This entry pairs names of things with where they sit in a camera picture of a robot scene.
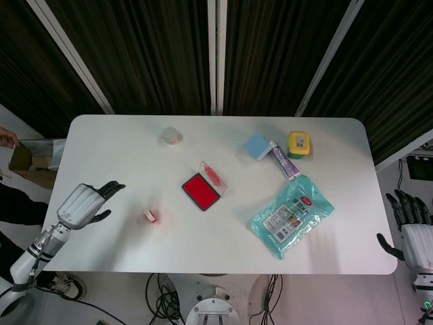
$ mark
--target black pants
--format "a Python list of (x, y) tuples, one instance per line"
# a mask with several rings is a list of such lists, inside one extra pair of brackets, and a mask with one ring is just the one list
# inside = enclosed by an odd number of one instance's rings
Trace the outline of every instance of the black pants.
[[(43, 225), (48, 204), (33, 202), (27, 194), (0, 183), (0, 221), (19, 225)], [(13, 283), (10, 267), (24, 251), (0, 232), (0, 276)], [(45, 286), (54, 278), (55, 272), (41, 272), (38, 285)]]

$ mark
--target small round container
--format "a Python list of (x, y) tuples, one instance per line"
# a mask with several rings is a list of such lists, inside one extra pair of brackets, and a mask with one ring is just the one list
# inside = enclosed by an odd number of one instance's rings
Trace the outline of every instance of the small round container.
[(162, 137), (168, 144), (177, 144), (182, 140), (181, 134), (174, 127), (167, 127), (162, 132)]
[(307, 132), (293, 131), (287, 138), (288, 157), (301, 159), (310, 153), (310, 137)]

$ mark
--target teal snack bag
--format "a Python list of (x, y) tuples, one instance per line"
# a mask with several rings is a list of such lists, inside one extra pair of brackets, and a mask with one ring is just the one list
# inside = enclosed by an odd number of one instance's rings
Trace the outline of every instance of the teal snack bag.
[(279, 259), (284, 251), (296, 245), (334, 207), (319, 188), (301, 175), (251, 220), (252, 231)]

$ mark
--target black curtain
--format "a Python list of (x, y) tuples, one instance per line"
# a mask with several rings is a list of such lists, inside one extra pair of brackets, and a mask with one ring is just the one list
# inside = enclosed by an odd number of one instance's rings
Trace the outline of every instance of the black curtain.
[(210, 114), (201, 0), (48, 0), (117, 114)]
[(25, 1), (0, 1), (0, 104), (45, 137), (102, 110)]
[(229, 1), (224, 114), (293, 116), (349, 2)]
[(304, 116), (359, 119), (375, 163), (433, 129), (433, 1), (366, 1)]

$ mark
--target toothpaste tube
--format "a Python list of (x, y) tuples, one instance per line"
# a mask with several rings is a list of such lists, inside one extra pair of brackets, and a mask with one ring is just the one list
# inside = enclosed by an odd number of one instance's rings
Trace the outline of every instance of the toothpaste tube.
[(269, 143), (272, 146), (272, 154), (278, 160), (289, 181), (293, 181), (300, 175), (300, 171), (296, 168), (295, 165), (293, 165), (289, 158), (287, 158), (287, 156), (284, 154), (284, 151), (274, 141), (270, 141)]

